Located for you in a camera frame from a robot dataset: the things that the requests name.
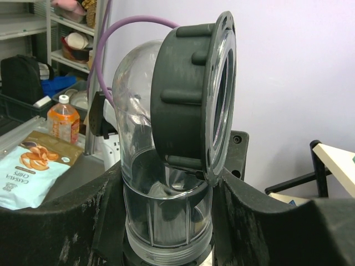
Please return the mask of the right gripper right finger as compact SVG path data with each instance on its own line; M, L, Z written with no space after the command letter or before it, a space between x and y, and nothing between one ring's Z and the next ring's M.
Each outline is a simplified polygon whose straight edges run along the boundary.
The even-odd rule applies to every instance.
M214 189L218 265L353 265L354 200L293 206L223 170Z

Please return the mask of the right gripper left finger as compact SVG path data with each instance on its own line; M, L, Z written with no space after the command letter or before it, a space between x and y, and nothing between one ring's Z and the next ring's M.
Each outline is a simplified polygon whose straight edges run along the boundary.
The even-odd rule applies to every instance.
M1 208L1 265L122 265L121 165L38 208Z

